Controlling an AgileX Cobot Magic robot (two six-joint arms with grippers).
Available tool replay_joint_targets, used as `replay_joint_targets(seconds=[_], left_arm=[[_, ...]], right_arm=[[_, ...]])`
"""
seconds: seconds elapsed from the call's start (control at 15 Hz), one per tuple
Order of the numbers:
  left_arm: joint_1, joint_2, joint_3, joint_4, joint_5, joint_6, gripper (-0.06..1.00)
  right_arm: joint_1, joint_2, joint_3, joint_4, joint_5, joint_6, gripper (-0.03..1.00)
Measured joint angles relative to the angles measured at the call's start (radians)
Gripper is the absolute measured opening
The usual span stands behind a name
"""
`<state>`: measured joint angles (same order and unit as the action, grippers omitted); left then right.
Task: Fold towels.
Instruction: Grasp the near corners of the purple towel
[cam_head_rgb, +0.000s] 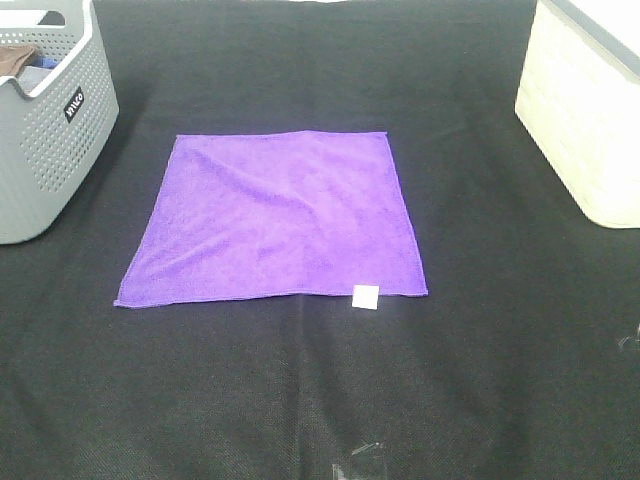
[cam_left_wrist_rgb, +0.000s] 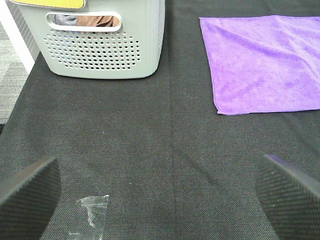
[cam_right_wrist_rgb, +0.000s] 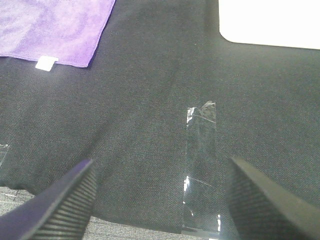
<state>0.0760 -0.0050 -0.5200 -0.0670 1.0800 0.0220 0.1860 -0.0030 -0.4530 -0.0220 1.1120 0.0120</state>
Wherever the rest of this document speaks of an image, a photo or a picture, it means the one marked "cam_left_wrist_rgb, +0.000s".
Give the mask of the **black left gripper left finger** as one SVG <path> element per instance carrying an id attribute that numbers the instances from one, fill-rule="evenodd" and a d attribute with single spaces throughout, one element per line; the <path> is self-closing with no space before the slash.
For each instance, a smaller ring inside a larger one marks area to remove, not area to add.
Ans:
<path id="1" fill-rule="evenodd" d="M 44 157 L 0 184 L 0 238 L 39 240 L 61 196 L 59 163 Z"/>

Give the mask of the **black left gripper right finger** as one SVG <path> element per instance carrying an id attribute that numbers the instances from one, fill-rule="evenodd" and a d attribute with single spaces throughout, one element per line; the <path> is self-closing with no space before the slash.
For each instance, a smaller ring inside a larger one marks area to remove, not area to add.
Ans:
<path id="1" fill-rule="evenodd" d="M 319 181 L 275 155 L 264 155 L 255 190 L 280 240 L 320 238 Z"/>

